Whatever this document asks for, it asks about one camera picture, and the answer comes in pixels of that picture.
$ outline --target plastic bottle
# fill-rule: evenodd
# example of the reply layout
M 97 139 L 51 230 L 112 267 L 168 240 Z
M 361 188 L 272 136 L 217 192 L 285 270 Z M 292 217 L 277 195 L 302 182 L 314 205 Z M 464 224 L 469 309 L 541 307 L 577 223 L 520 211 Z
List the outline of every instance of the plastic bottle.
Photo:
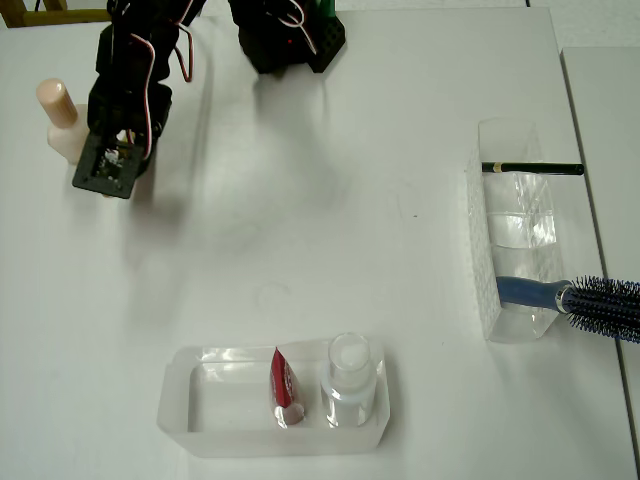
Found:
M 67 87 L 58 78 L 40 83 L 36 96 L 51 119 L 47 142 L 71 165 L 77 165 L 89 134 L 87 105 L 74 105 Z
M 320 378 L 322 405 L 331 425 L 356 427 L 367 421 L 377 377 L 366 338 L 356 333 L 334 338 Z

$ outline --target black pen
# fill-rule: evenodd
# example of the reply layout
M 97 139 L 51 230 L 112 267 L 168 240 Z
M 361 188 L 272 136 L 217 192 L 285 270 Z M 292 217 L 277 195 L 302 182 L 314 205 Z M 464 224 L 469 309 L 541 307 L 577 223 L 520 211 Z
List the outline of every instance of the black pen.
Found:
M 581 163 L 491 163 L 482 162 L 482 171 L 489 173 L 525 172 L 544 175 L 583 175 Z

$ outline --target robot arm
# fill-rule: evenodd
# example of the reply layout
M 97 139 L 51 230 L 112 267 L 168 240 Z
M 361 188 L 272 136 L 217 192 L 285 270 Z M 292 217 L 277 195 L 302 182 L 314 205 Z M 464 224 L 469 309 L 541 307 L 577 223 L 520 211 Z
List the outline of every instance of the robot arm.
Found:
M 89 93 L 87 137 L 73 178 L 78 188 L 129 198 L 155 155 L 169 116 L 169 55 L 191 80 L 189 25 L 206 0 L 109 0 L 111 25 L 100 34 Z M 345 42 L 333 0 L 229 0 L 243 51 L 259 73 L 294 63 L 322 72 Z M 189 36 L 189 69 L 176 43 Z

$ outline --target blue brush handle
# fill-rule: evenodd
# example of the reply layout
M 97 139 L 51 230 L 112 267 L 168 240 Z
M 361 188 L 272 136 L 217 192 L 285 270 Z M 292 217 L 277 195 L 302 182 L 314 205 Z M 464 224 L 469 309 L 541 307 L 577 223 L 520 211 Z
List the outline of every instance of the blue brush handle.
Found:
M 559 311 L 556 305 L 556 294 L 565 285 L 571 285 L 567 280 L 542 283 L 519 277 L 496 277 L 496 282 L 501 302 L 549 308 L 555 311 Z

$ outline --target cable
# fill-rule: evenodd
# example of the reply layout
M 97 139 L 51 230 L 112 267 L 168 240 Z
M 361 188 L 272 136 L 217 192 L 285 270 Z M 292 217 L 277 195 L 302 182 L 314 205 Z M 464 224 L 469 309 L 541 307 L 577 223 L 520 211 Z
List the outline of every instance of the cable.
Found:
M 287 13 L 287 17 L 289 17 L 291 20 L 293 20 L 293 22 L 289 22 L 287 20 L 283 20 L 283 19 L 281 19 L 279 17 L 278 17 L 278 20 L 280 20 L 280 22 L 283 25 L 286 25 L 287 27 L 299 28 L 300 30 L 302 30 L 302 33 L 304 33 L 304 36 L 305 36 L 305 38 L 307 40 L 307 44 L 309 45 L 309 48 L 311 49 L 311 51 L 313 52 L 314 55 L 317 55 L 318 49 L 316 48 L 316 44 L 313 43 L 313 40 L 311 39 L 311 35 L 309 35 L 309 32 L 307 32 L 307 29 L 304 28 L 304 21 L 305 21 L 304 10 L 300 6 L 300 4 L 298 2 L 296 2 L 296 0 L 289 0 L 289 1 L 291 3 L 293 3 L 295 5 L 295 7 L 300 11 L 300 20 L 298 20 L 295 16 L 293 16 L 290 13 Z
M 183 27 L 182 25 L 179 25 L 179 27 L 180 27 L 180 30 L 186 32 L 187 36 L 189 37 L 189 73 L 188 74 L 187 74 L 187 69 L 184 66 L 184 59 L 182 58 L 182 52 L 177 46 L 173 48 L 176 51 L 176 55 L 178 56 L 178 62 L 180 62 L 180 68 L 182 69 L 182 76 L 184 77 L 184 81 L 187 83 L 191 83 L 191 80 L 193 80 L 193 57 L 194 57 L 193 37 L 191 36 L 191 32 L 187 30 L 185 27 Z
M 192 3 L 193 3 L 193 0 L 189 0 L 189 5 L 187 5 L 187 8 L 182 14 L 182 16 L 180 17 L 180 20 L 178 20 L 177 22 L 174 22 L 176 25 L 180 25 L 184 21 L 184 17 L 186 17 L 187 13 L 189 13 L 189 9 L 191 8 Z
M 149 111 L 149 80 L 151 79 L 153 64 L 156 61 L 156 51 L 153 48 L 153 45 L 151 45 L 151 43 L 145 40 L 144 38 L 139 37 L 135 33 L 132 33 L 131 36 L 138 42 L 146 45 L 147 48 L 149 49 L 149 52 L 151 53 L 151 63 L 149 65 L 149 73 L 147 73 L 147 79 L 144 83 L 144 114 L 145 114 L 146 123 L 147 123 L 147 134 L 146 134 L 147 146 L 144 149 L 144 159 L 146 160 L 147 158 L 149 158 L 149 155 L 151 154 L 151 145 L 153 144 L 153 139 L 151 138 L 151 112 Z

